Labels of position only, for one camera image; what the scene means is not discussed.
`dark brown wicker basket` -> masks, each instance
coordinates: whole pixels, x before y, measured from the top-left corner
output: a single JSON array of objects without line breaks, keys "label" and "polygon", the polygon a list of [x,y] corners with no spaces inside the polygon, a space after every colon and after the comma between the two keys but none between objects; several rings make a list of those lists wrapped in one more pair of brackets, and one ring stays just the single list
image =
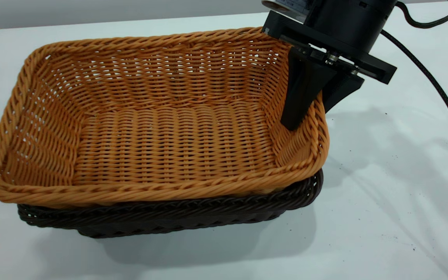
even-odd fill
[{"label": "dark brown wicker basket", "polygon": [[238,198],[135,202],[76,210],[19,204],[18,214],[32,226],[76,229],[92,238],[256,223],[311,204],[319,195],[322,179],[322,170],[319,170],[313,177],[280,192]]}]

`white tabletop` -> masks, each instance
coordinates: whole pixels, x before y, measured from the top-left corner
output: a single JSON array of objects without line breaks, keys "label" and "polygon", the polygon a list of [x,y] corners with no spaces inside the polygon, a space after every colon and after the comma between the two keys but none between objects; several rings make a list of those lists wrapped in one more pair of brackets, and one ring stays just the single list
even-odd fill
[{"label": "white tabletop", "polygon": [[[409,5],[420,21],[448,3]],[[267,14],[0,30],[0,117],[25,57],[46,43],[260,26]],[[448,93],[448,23],[385,29]],[[398,67],[366,78],[328,114],[325,184],[304,209],[257,224],[106,240],[20,221],[0,202],[0,279],[448,279],[448,110],[425,76],[384,37],[372,54]]]}]

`woven rattan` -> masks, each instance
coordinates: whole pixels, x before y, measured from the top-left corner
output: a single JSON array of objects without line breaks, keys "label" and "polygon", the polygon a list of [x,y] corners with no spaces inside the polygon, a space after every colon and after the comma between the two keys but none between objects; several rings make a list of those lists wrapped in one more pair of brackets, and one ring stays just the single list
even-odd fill
[{"label": "woven rattan", "polygon": [[266,194],[313,176],[319,94],[279,122],[290,46],[259,28],[53,43],[0,122],[0,200],[51,208]]},{"label": "woven rattan", "polygon": [[167,233],[272,220],[311,204],[322,188],[322,170],[284,190],[247,197],[125,202],[113,206],[51,209],[18,204],[18,214],[38,227],[76,229],[93,238]]}]

